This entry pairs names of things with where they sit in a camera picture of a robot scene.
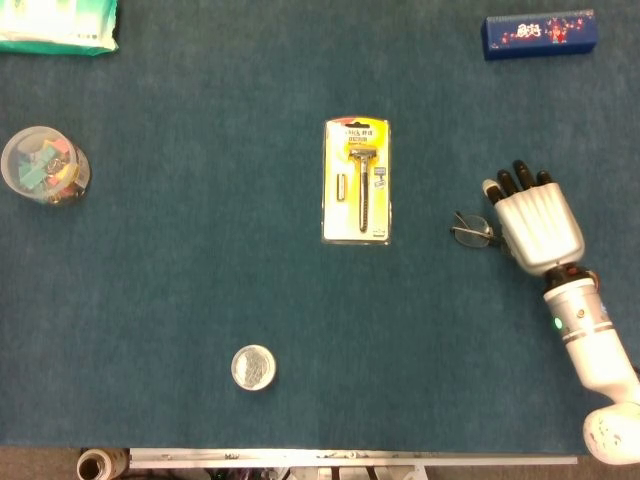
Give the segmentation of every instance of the robotic hand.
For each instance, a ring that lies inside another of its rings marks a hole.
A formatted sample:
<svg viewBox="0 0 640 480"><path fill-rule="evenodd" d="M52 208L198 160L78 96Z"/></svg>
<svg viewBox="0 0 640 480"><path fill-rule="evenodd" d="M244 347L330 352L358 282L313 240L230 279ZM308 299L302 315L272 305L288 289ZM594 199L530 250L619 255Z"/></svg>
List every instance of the robotic hand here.
<svg viewBox="0 0 640 480"><path fill-rule="evenodd" d="M590 413L583 435L594 457L611 465L640 462L640 381L598 294L595 275L577 265L584 239L567 201L548 172L534 180L513 164L522 191L506 170L485 180L507 245L518 264L544 276L544 300L582 384L614 405Z"/></svg>

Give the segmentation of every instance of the green package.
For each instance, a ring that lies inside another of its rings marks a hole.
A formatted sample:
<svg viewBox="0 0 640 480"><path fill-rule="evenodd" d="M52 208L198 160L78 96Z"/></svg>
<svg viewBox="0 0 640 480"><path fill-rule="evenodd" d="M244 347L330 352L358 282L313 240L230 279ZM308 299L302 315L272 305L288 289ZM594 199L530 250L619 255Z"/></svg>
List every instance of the green package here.
<svg viewBox="0 0 640 480"><path fill-rule="evenodd" d="M113 52L117 0L0 0L0 51Z"/></svg>

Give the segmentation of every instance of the yellow cardboard backing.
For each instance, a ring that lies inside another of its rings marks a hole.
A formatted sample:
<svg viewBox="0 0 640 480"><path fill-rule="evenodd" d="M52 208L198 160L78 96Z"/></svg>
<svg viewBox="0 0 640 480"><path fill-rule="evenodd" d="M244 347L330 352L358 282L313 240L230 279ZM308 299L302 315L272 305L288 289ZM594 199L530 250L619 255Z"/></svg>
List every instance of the yellow cardboard backing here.
<svg viewBox="0 0 640 480"><path fill-rule="evenodd" d="M391 241L391 128L386 120L345 117L327 121L324 143L323 240L328 243ZM360 231L360 162L356 148L375 148L368 165L369 205L366 232ZM338 200L338 176L345 176L345 198Z"/></svg>

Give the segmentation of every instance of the blue box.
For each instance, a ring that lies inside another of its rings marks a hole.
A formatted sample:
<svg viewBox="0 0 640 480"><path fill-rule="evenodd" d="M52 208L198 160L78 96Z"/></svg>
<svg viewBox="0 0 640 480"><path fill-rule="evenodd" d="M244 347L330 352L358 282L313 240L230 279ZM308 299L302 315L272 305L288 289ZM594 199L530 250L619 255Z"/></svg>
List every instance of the blue box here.
<svg viewBox="0 0 640 480"><path fill-rule="evenodd" d="M587 53L598 42L593 10L487 17L482 26L487 60Z"/></svg>

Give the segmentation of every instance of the black fingertip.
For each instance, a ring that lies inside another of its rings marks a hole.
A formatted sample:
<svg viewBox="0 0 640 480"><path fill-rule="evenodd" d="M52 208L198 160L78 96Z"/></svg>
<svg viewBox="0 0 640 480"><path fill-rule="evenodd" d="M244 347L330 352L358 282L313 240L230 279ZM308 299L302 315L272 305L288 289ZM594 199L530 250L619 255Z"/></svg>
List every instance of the black fingertip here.
<svg viewBox="0 0 640 480"><path fill-rule="evenodd" d="M504 195L498 187L489 187L486 192L487 198L491 202L492 205L495 205L500 200L504 200Z"/></svg>
<svg viewBox="0 0 640 480"><path fill-rule="evenodd" d="M515 195L518 193L518 187L516 187L516 182L513 181L513 177L506 170L500 170L498 172L498 182L502 186L504 193L507 197L511 195Z"/></svg>
<svg viewBox="0 0 640 480"><path fill-rule="evenodd" d="M551 178L551 175L549 175L549 172L547 172L546 170L540 170L538 172L538 185L546 185L547 183L553 183L553 179Z"/></svg>
<svg viewBox="0 0 640 480"><path fill-rule="evenodd" d="M522 160L516 160L513 162L513 169L516 171L516 175L518 180L520 180L520 185L522 185L523 190L528 190L530 188L535 187L536 182L533 179L533 175L531 175L531 171L527 164Z"/></svg>

